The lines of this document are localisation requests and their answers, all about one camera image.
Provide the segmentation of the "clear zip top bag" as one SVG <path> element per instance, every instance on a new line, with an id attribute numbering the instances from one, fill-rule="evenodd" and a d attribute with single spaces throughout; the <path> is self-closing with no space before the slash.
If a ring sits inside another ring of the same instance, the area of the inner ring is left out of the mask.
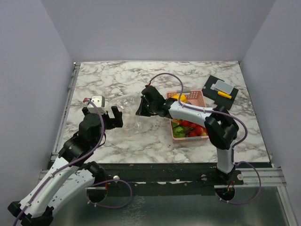
<path id="1" fill-rule="evenodd" d="M 132 93 L 117 97 L 111 101 L 113 106 L 117 106 L 122 112 L 123 127 L 114 129 L 117 135 L 134 135 L 146 132 L 148 129 L 148 121 L 142 116 L 136 115 L 141 103 L 141 96 L 138 93 Z"/>

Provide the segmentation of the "red cherry bunch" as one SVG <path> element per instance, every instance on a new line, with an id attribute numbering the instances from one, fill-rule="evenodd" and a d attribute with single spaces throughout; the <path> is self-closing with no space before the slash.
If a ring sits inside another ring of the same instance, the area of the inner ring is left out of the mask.
<path id="1" fill-rule="evenodd" d="M 204 137 L 207 136 L 207 130 L 205 127 L 195 124 L 190 121 L 186 120 L 177 120 L 173 119 L 171 120 L 171 126 L 183 126 L 185 127 L 186 137 Z"/>

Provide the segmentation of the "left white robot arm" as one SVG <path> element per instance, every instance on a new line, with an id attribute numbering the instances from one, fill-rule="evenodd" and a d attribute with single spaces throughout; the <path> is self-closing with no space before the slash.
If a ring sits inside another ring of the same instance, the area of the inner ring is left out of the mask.
<path id="1" fill-rule="evenodd" d="M 85 161 L 105 143 L 105 131 L 123 126 L 122 112 L 116 106 L 114 117 L 100 108 L 84 107 L 79 130 L 68 139 L 51 168 L 37 186 L 22 200 L 9 204 L 8 211 L 23 226 L 48 226 L 59 210 L 80 190 L 106 181 L 98 163 Z"/>

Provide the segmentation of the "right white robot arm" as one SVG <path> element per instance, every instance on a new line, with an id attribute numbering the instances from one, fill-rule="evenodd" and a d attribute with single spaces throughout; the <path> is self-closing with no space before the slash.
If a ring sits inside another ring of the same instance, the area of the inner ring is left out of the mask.
<path id="1" fill-rule="evenodd" d="M 217 181 L 227 184 L 233 179 L 232 147 L 239 126 L 223 106 L 206 108 L 184 104 L 175 98 L 165 99 L 155 87 L 146 86 L 141 92 L 141 103 L 136 115 L 181 119 L 205 127 L 210 142 L 217 150 Z"/>

